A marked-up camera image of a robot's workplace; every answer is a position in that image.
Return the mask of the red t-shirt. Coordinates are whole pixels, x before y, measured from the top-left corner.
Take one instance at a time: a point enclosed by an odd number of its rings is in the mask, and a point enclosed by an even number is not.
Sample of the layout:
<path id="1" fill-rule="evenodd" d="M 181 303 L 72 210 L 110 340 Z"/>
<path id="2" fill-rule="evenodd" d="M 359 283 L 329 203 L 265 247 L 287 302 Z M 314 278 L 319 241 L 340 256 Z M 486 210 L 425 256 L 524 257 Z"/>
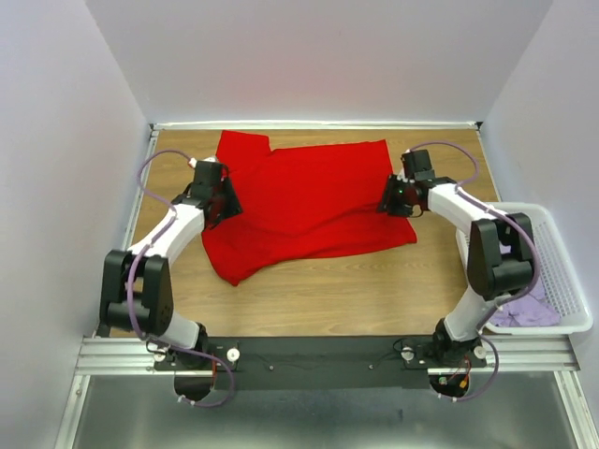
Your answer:
<path id="1" fill-rule="evenodd" d="M 241 214 L 202 234 L 215 273 L 238 285 L 297 259 L 374 253 L 417 241 L 408 220 L 377 212 L 392 173 L 384 140 L 272 149 L 266 136 L 221 134 Z"/>

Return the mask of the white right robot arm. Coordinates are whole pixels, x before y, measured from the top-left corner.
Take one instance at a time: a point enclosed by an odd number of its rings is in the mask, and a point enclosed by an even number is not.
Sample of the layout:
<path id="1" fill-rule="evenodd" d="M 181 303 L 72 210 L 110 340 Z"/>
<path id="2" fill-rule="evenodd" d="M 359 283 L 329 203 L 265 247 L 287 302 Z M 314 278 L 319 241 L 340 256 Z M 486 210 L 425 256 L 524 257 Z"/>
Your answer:
<path id="1" fill-rule="evenodd" d="M 532 224 L 527 215 L 497 210 L 449 178 L 415 181 L 389 175 L 377 210 L 409 218 L 415 207 L 469 235 L 466 291 L 424 345 L 426 357 L 449 367 L 474 350 L 480 331 L 499 308 L 528 295 L 536 284 L 540 268 Z"/>

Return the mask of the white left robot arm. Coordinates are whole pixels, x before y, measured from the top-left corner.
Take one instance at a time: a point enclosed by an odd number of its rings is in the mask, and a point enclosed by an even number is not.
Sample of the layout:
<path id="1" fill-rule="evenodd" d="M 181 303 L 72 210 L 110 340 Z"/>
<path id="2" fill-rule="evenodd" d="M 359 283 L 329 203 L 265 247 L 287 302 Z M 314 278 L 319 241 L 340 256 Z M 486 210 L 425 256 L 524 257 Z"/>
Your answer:
<path id="1" fill-rule="evenodd" d="M 241 203 L 220 164 L 214 176 L 200 176 L 170 201 L 149 195 L 168 211 L 140 241 L 106 255 L 99 320 L 141 340 L 163 343 L 185 368 L 198 369 L 211 358 L 207 330 L 176 311 L 170 269 L 196 236 L 240 214 Z"/>

